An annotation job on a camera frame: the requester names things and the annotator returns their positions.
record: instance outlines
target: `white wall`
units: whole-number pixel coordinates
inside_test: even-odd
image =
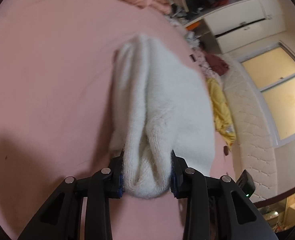
[[[284,12],[287,31],[236,49],[229,53],[232,57],[237,58],[250,54],[255,50],[267,47],[278,41],[282,41],[295,53],[295,5],[291,0],[279,0],[279,2]],[[277,167],[278,194],[281,194],[295,187],[295,140],[274,149],[274,152]]]

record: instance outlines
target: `white cabinet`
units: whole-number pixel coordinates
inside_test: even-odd
[[[251,42],[285,31],[282,15],[264,20],[217,38],[222,53],[227,53]]]
[[[267,18],[283,14],[278,0],[260,0]]]
[[[260,1],[246,0],[207,15],[205,21],[212,33],[218,35],[262,18],[265,15]]]

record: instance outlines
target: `shelf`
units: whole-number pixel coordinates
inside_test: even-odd
[[[193,31],[196,36],[203,36],[203,35],[211,32],[211,30],[209,29],[209,27],[207,26],[205,21],[201,21],[200,25],[197,26]]]
[[[193,23],[196,23],[200,20],[202,20],[204,17],[206,17],[207,15],[209,15],[210,13],[216,12],[218,10],[221,10],[223,8],[226,8],[228,6],[237,4],[237,3],[241,3],[241,2],[245,2],[248,0],[234,0],[234,2],[231,2],[229,4],[226,4],[224,6],[220,6],[220,7],[216,7],[216,8],[210,8],[210,9],[204,9],[203,11],[201,11],[201,13],[199,13],[198,15],[195,15],[195,17],[193,17],[190,21],[188,21],[187,23],[184,24],[184,27],[188,27]]]

